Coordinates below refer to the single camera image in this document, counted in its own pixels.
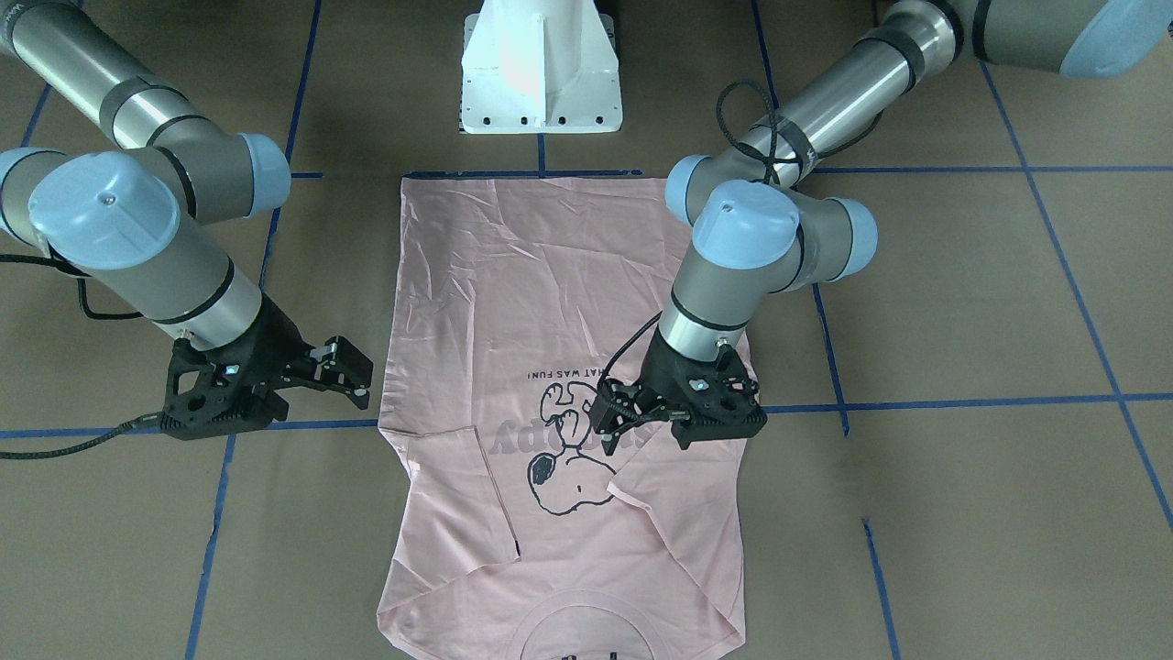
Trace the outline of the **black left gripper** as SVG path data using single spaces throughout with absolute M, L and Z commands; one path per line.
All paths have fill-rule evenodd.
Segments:
M 604 368 L 586 417 L 605 450 L 615 450 L 628 430 L 652 422 L 669 422 L 686 450 L 700 440 L 754 437 L 767 423 L 758 392 L 758 381 L 728 343 L 718 347 L 712 362 L 698 362 L 655 333 L 632 385 Z

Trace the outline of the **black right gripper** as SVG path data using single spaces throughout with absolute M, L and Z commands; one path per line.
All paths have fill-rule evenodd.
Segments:
M 280 307 L 262 295 L 246 332 L 218 349 L 172 343 L 160 431 L 172 438 L 221 437 L 262 430 L 289 417 L 277 389 L 335 392 L 359 410 L 369 406 L 373 363 L 343 335 L 313 347 Z

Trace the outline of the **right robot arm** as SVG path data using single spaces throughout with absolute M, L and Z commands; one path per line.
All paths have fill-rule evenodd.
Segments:
M 5 1 L 4 54 L 62 94 L 113 142 L 102 154 L 4 154 L 4 231 L 80 287 L 100 281 L 172 339 L 160 411 L 137 429 L 221 437 L 289 417 L 282 390 L 335 392 L 369 404 L 373 365 L 346 338 L 323 346 L 206 233 L 289 200 L 284 151 L 230 134 L 126 52 L 72 1 Z

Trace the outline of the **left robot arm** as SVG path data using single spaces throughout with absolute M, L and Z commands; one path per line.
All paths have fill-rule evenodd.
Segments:
M 750 438 L 766 422 L 759 386 L 735 351 L 762 297 L 839 281 L 877 250 L 872 212 L 808 199 L 795 186 L 818 163 L 867 137 L 884 108 L 960 55 L 1065 79 L 1114 79 L 1160 41 L 1168 1 L 896 1 L 877 26 L 804 91 L 728 150 L 674 164 L 666 205 L 691 229 L 640 376 L 603 372 L 589 409 L 606 455 L 638 426 L 669 422 L 682 448 Z

